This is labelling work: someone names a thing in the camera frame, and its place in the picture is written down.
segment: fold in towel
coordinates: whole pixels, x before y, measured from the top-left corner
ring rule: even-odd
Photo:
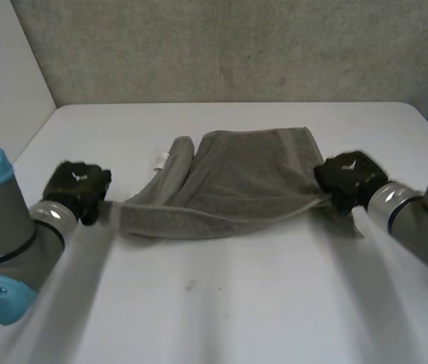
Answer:
[[[195,157],[192,140],[181,136],[169,154],[140,193],[102,205],[124,237],[228,237],[330,205],[313,174],[323,158],[305,127],[214,131]]]

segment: towel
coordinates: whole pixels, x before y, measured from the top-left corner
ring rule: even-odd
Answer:
[[[259,231],[330,196],[313,168],[323,158],[308,128],[214,131],[194,157],[188,136],[173,141],[163,170],[125,203],[101,215],[124,237],[203,239]]]

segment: white tag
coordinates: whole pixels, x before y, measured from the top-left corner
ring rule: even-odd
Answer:
[[[167,164],[167,160],[170,158],[170,154],[168,153],[161,153],[158,158],[156,158],[155,162],[155,168],[153,169],[164,169],[165,165]]]

